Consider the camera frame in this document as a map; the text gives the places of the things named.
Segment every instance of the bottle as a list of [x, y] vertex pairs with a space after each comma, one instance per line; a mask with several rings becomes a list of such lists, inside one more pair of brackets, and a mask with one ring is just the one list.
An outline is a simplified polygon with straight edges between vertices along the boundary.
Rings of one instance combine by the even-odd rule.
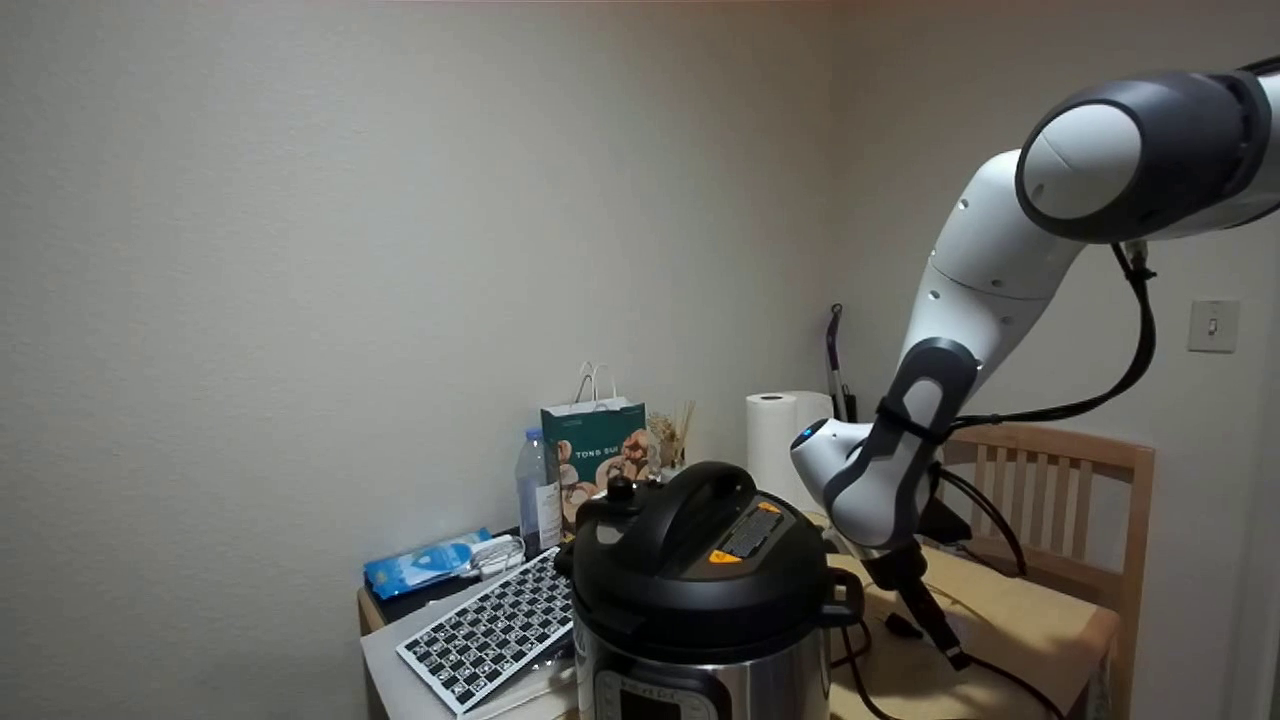
[[546, 433], [523, 428], [523, 447], [518, 458], [521, 493], [521, 542], [523, 555], [542, 555], [561, 542], [561, 488], [548, 477]]

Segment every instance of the robotic arm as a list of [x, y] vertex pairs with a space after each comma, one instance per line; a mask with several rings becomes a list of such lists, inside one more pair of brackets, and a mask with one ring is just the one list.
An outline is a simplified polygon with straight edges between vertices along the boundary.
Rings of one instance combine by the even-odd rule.
[[963, 398], [1042, 318], [1083, 244], [1169, 239], [1276, 212], [1276, 143], [1280, 60], [1067, 97], [957, 200], [878, 419], [824, 419], [797, 436], [791, 465], [807, 493], [948, 654], [957, 638], [922, 585], [918, 488]]

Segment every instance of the white wall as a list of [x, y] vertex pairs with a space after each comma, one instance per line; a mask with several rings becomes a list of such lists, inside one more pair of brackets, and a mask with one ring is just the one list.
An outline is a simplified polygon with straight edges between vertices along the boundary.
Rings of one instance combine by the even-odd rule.
[[357, 714], [357, 564], [597, 360], [820, 379], [830, 13], [0, 4], [0, 714]]
[[[890, 384], [922, 264], [975, 159], [1012, 149], [1079, 82], [1276, 55], [1276, 21], [1280, 8], [1266, 4], [859, 4], [849, 44], [849, 212], [838, 260], [853, 307], [855, 388], [878, 397]], [[1257, 604], [1242, 588], [1253, 499], [1276, 496], [1266, 493], [1276, 482], [1268, 469], [1257, 469], [1266, 443], [1276, 443], [1276, 413], [1266, 405], [1276, 363], [1276, 229], [1266, 219], [1160, 244], [1158, 366], [1135, 393], [1079, 419], [1160, 451], [1135, 714], [1224, 714], [1242, 705], [1236, 690], [1266, 696], [1274, 683], [1268, 667], [1236, 660], [1236, 610]], [[1184, 353], [1198, 296], [1246, 303], [1236, 356]], [[1102, 393], [1123, 371], [1132, 337], [1132, 301], [1110, 253], [1094, 247], [975, 408]]]

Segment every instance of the table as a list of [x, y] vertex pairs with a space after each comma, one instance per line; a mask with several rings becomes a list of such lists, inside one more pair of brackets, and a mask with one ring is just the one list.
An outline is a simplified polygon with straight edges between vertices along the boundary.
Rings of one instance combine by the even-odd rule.
[[[927, 588], [948, 610], [963, 651], [984, 654], [1002, 667], [1012, 667], [1028, 683], [1035, 683], [1057, 709], [1073, 709], [1073, 714], [1087, 714], [1110, 705], [1105, 667], [1114, 660], [1115, 610], [1002, 577], [963, 555], [923, 546]], [[838, 566], [865, 577], [853, 555], [833, 555]], [[859, 654], [859, 677], [870, 696], [901, 720], [961, 720], [961, 714], [1049, 714], [1024, 689], [991, 677], [984, 667], [954, 671], [954, 662], [927, 638], [901, 638], [885, 632], [885, 614], [895, 610], [895, 597], [870, 588], [865, 618], [874, 629], [874, 651]], [[430, 625], [430, 614], [448, 610], [457, 600], [430, 604], [395, 625], [382, 625], [377, 604], [361, 597], [361, 638], [366, 667], [372, 690], [382, 696], [391, 720], [436, 720], [448, 714], [444, 705], [395, 660], [395, 645]], [[561, 677], [537, 677], [523, 683], [518, 714], [564, 714], [574, 705], [574, 689], [558, 683]], [[833, 677], [833, 720], [865, 720], [874, 714], [855, 696], [849, 667]]]

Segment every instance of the chair backrest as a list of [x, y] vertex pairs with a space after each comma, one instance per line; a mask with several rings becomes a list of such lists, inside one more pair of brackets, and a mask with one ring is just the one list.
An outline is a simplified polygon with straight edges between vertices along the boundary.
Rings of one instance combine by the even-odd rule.
[[[1158, 451], [1132, 441], [1087, 436], [1073, 428], [990, 423], [961, 428], [944, 443], [940, 458], [1009, 516], [1035, 585], [1115, 606], [1122, 638], [1114, 662], [1114, 711], [1130, 714]], [[1087, 555], [1097, 521], [1094, 496], [1102, 482], [1130, 488], [1122, 566], [1105, 566]], [[975, 551], [996, 555], [1002, 564], [1012, 559], [991, 521], [974, 516], [974, 536]]]

